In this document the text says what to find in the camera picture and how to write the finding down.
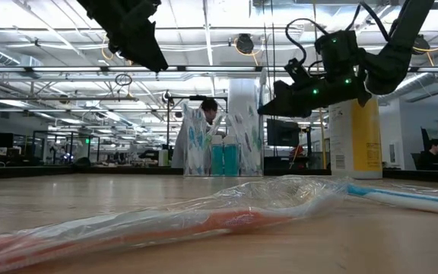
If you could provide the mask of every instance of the person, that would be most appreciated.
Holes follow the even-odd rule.
[[[438,170],[438,139],[430,140],[430,149],[422,151],[418,158],[417,169]]]
[[[204,111],[205,120],[209,125],[212,125],[217,115],[217,102],[214,99],[205,99],[202,101],[201,108]],[[182,123],[179,135],[176,137],[175,149],[172,156],[172,167],[183,168],[183,158],[187,146],[187,131],[185,123]]]

